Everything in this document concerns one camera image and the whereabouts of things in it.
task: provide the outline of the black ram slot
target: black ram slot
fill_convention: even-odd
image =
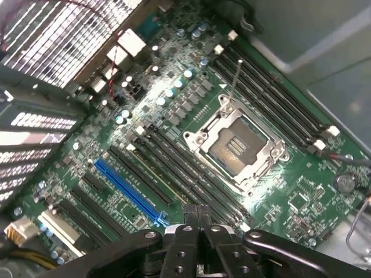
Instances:
[[[129,233],[119,223],[117,223],[103,208],[101,208],[92,198],[90,198],[80,187],[76,186],[71,191],[73,197],[87,207],[101,222],[109,227],[118,237],[123,239]]]
[[[218,202],[225,209],[225,211],[228,212],[228,217],[233,216],[233,218],[235,219],[238,219],[241,217],[230,206],[225,204],[224,200],[220,198],[220,196],[216,192],[214,192],[213,189],[208,186],[208,184],[205,184],[202,180],[199,179],[198,174],[195,173],[191,165],[186,165],[186,161],[184,161],[182,157],[179,156],[178,152],[174,150],[170,150],[170,148],[165,147],[162,143],[162,140],[158,138],[155,133],[151,133],[149,139],[169,159],[174,161],[174,163],[178,165],[179,169],[181,169],[184,173],[186,173],[186,175],[188,175],[192,180],[194,180],[196,184],[203,191],[205,191],[205,193],[207,193],[212,199],[214,199],[215,202]]]
[[[162,134],[156,126],[151,125],[149,128],[154,133],[156,133],[156,135],[159,136],[163,142],[165,142],[166,144],[168,144],[168,146],[170,146],[177,154],[179,154],[179,156],[181,156],[181,158],[186,163],[188,163],[190,166],[192,166],[192,165],[195,164],[192,161],[192,159],[190,159],[186,154],[183,154],[184,151],[182,149],[180,149],[166,135]],[[229,194],[224,193],[224,188],[222,186],[220,186],[220,184],[218,184],[217,182],[214,182],[212,180],[212,178],[203,169],[201,169],[200,167],[198,167],[198,165],[196,165],[193,168],[194,168],[194,171],[200,177],[202,177],[208,184],[210,184],[212,186],[213,189],[215,189],[217,191],[217,194],[218,195],[224,196],[231,203],[231,205],[233,205],[235,207],[236,211],[240,211],[242,213],[242,215],[244,215],[244,216],[251,217],[251,215],[248,213],[247,209],[245,209],[243,205],[241,205],[240,203],[238,203],[238,201],[236,199],[234,199],[232,196],[230,196]]]
[[[282,93],[282,95],[286,97],[293,104],[293,106],[300,109],[300,112],[312,123],[313,126],[315,126],[317,129],[321,129],[321,127],[323,127],[321,121],[315,115],[313,115],[306,106],[304,106],[299,100],[295,99],[295,97],[291,95],[291,92],[283,84],[275,80],[263,66],[256,62],[255,59],[246,53],[237,43],[230,44],[229,48],[248,61],[256,69],[256,71],[258,71],[261,76],[269,81],[272,86],[276,87],[277,91]]]
[[[91,223],[77,208],[68,200],[62,200],[59,205],[77,225],[79,225],[100,247],[104,247],[112,241],[99,229]]]
[[[234,74],[230,72],[223,65],[222,62],[215,61],[214,69],[217,71],[218,74],[221,75],[221,77],[225,81],[227,81],[229,84],[232,84]],[[252,106],[254,106],[260,112],[262,112],[270,120],[270,122],[272,122],[277,127],[279,127],[280,131],[283,132],[283,134],[289,140],[291,140],[291,142],[293,142],[298,147],[306,147],[306,143],[295,132],[292,131],[290,126],[288,126],[288,123],[278,118],[273,111],[271,111],[270,109],[267,109],[266,105],[262,101],[257,100],[256,98],[254,98],[248,93],[249,87],[243,84],[241,80],[238,80],[235,88],[244,98],[246,98],[250,102]]]
[[[237,71],[237,60],[231,60],[226,55],[222,55],[219,58],[219,61],[223,63],[223,65],[229,69],[231,73]],[[309,133],[307,133],[305,130],[303,130],[300,125],[296,122],[295,118],[293,118],[288,111],[285,111],[282,109],[277,102],[275,102],[270,96],[266,95],[264,92],[261,92],[256,85],[252,82],[252,80],[249,77],[248,72],[245,71],[246,66],[243,65],[241,67],[241,71],[239,74],[239,81],[243,82],[246,87],[250,89],[250,92],[254,94],[254,97],[256,99],[261,100],[266,106],[269,106],[269,108],[274,111],[277,117],[281,117],[282,119],[286,120],[288,124],[290,124],[290,127],[292,130],[294,130],[295,133],[301,136],[303,140],[306,140],[308,137],[311,137]]]
[[[221,216],[220,213],[218,213],[218,211],[212,204],[212,200],[206,200],[205,197],[207,196],[203,195],[202,192],[200,192],[197,188],[192,186],[189,180],[187,180],[185,177],[183,177],[179,173],[176,165],[173,165],[170,161],[165,159],[161,154],[157,153],[156,151],[152,151],[151,149],[149,149],[149,147],[146,146],[145,142],[143,142],[142,140],[137,139],[135,143],[136,143],[135,147],[137,148],[136,152],[137,153],[139,152],[139,154],[143,156],[144,158],[146,158],[147,160],[152,160],[152,157],[149,156],[148,153],[151,153],[155,156],[156,160],[160,162],[166,168],[166,170],[168,170],[168,171],[164,171],[164,169],[160,169],[161,173],[167,176],[168,179],[173,180],[174,184],[178,185],[177,181],[174,180],[175,178],[179,180],[183,185],[190,185],[189,190],[190,192],[192,192],[194,196],[188,193],[187,191],[185,191],[181,186],[179,186],[179,191],[182,191],[190,200],[192,200],[193,202],[197,204],[208,204],[212,211],[211,215],[215,223],[225,223],[228,225],[233,224],[230,221],[227,221],[223,216]]]
[[[260,91],[259,96],[265,97],[266,99],[270,98],[274,100],[282,110],[282,114],[286,114],[291,117],[291,121],[297,125],[300,125],[304,131],[307,132],[307,135],[313,136],[318,133],[318,130],[308,121],[304,115],[301,114],[300,110],[297,109],[292,103],[290,103],[286,98],[283,97],[279,92],[273,88],[269,82],[264,82],[264,78],[259,75],[259,73],[250,65],[246,59],[241,56],[238,56],[232,49],[229,51],[223,52],[222,56],[227,57],[230,61],[238,61],[238,59],[242,58],[244,63],[242,64],[241,70],[243,70],[249,79],[251,79],[257,86],[256,89]]]
[[[151,181],[151,179],[149,179],[146,175],[140,174],[141,170],[132,162],[128,161],[126,156],[117,147],[110,146],[108,153],[120,161],[124,168],[127,169],[127,171],[129,171],[136,180],[142,184],[145,184],[150,190],[152,190],[153,194],[155,194],[156,197],[165,205],[170,206],[173,203],[172,198],[170,198],[161,188],[156,186],[154,182]]]
[[[85,175],[83,175],[82,177],[82,180],[85,181],[88,185],[90,185],[90,187],[92,187],[98,193],[101,193],[106,188],[104,184],[92,173],[89,172],[85,173]]]

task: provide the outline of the cpu socket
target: cpu socket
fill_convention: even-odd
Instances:
[[[278,159],[288,161],[289,153],[283,139],[242,102],[230,101],[225,94],[218,100],[216,113],[197,132],[185,131],[183,137],[203,164],[244,193]]]

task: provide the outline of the motherboard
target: motherboard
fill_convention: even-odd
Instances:
[[[164,233],[187,203],[208,204],[240,235],[257,228],[315,248],[363,199],[368,169],[315,155],[364,159],[361,149],[246,38],[200,11],[169,5],[144,21],[149,58],[113,85],[125,103],[92,99],[12,205],[68,260],[139,229]]]

